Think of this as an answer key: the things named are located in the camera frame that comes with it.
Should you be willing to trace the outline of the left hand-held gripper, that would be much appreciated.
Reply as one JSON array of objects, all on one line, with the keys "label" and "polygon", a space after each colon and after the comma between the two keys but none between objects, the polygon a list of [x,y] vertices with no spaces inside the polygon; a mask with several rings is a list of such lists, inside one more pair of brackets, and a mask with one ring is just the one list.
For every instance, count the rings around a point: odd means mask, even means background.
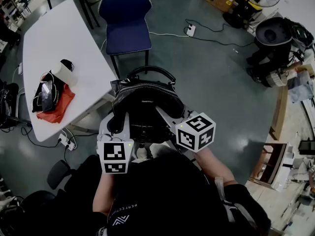
[{"label": "left hand-held gripper", "polygon": [[110,113],[101,121],[96,152],[104,174],[126,174],[133,146],[128,113],[124,120],[118,120]]}]

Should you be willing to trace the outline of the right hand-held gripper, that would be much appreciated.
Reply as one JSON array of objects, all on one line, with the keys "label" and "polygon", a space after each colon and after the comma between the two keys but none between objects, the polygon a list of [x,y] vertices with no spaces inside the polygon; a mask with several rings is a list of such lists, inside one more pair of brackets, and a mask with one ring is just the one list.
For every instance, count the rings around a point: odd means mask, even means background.
[{"label": "right hand-held gripper", "polygon": [[197,153],[214,141],[216,123],[205,113],[186,107],[179,118],[172,118],[162,108],[156,110],[175,135],[174,145]]}]

